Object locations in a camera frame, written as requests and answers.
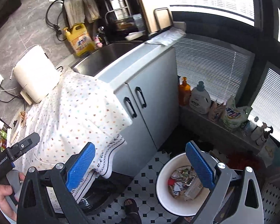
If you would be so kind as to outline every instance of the white trash bin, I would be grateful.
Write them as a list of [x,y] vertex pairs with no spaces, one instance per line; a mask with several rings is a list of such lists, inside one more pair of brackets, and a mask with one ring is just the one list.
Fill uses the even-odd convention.
[[156,194],[161,205],[176,216],[189,217],[194,216],[204,203],[209,194],[209,189],[203,188],[194,200],[184,201],[183,199],[175,199],[169,193],[168,179],[171,174],[179,167],[190,166],[186,153],[181,153],[168,161],[160,171],[157,183]]

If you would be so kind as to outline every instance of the window sill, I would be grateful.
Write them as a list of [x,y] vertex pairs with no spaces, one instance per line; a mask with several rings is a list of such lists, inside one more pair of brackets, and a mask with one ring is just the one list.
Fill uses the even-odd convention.
[[189,106],[180,106],[179,121],[182,126],[198,134],[203,141],[212,143],[224,154],[252,151],[257,155],[262,149],[250,137],[244,136],[240,128],[229,132],[222,122],[214,123],[208,119],[207,114],[200,114]]

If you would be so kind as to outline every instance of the cutting board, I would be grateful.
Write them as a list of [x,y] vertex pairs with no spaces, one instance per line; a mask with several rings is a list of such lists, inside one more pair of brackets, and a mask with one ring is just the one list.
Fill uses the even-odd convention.
[[156,17],[159,21],[160,28],[154,16],[154,10],[159,8],[169,8],[168,0],[138,0],[143,11],[144,20],[149,33],[154,33],[170,25],[172,14],[168,10],[156,11]]

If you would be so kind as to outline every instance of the stainless steel sink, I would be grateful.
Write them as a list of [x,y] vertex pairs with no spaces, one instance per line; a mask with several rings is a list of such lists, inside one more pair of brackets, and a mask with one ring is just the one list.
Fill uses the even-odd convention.
[[129,41],[105,45],[78,62],[78,64],[73,67],[73,70],[83,75],[95,76],[106,66],[141,43],[141,41]]

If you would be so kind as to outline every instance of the white cable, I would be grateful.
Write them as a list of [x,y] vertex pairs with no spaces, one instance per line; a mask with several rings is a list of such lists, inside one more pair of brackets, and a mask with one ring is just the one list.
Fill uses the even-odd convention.
[[[34,47],[34,46],[36,46],[36,45],[39,45],[39,44],[34,44],[34,45],[32,45],[32,46],[29,46],[26,50],[28,50],[28,49],[30,49],[31,47]],[[20,56],[19,56],[18,59],[17,59],[17,63],[18,63],[20,57],[26,52],[26,50],[24,50],[24,51],[20,54]],[[12,76],[13,76],[13,69],[11,70],[10,80],[11,80],[11,78],[12,78]]]
[[4,90],[2,90],[2,89],[0,89],[0,91],[11,91],[11,90],[15,90],[16,89],[16,87],[15,88],[13,88],[13,89],[4,89]]

